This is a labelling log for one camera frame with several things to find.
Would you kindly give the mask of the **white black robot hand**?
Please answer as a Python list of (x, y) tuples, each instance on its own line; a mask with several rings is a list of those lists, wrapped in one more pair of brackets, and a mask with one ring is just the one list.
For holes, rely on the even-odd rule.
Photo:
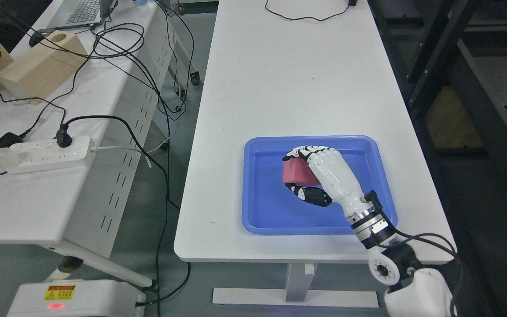
[(282, 160), (288, 161), (294, 157), (299, 157), (308, 163), (308, 167), (327, 196), (341, 205), (346, 218), (371, 209), (371, 204), (364, 201), (360, 183), (336, 149), (326, 146), (296, 147), (290, 150)]

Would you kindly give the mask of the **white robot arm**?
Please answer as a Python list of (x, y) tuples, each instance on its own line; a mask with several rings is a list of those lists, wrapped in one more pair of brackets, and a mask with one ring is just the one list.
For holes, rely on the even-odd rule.
[(356, 237), (368, 251), (372, 276), (387, 286), (384, 300), (391, 317), (456, 317), (452, 291), (442, 273), (428, 268), (410, 245), (417, 236), (401, 233), (388, 219), (375, 191), (363, 196), (364, 211), (349, 213)]

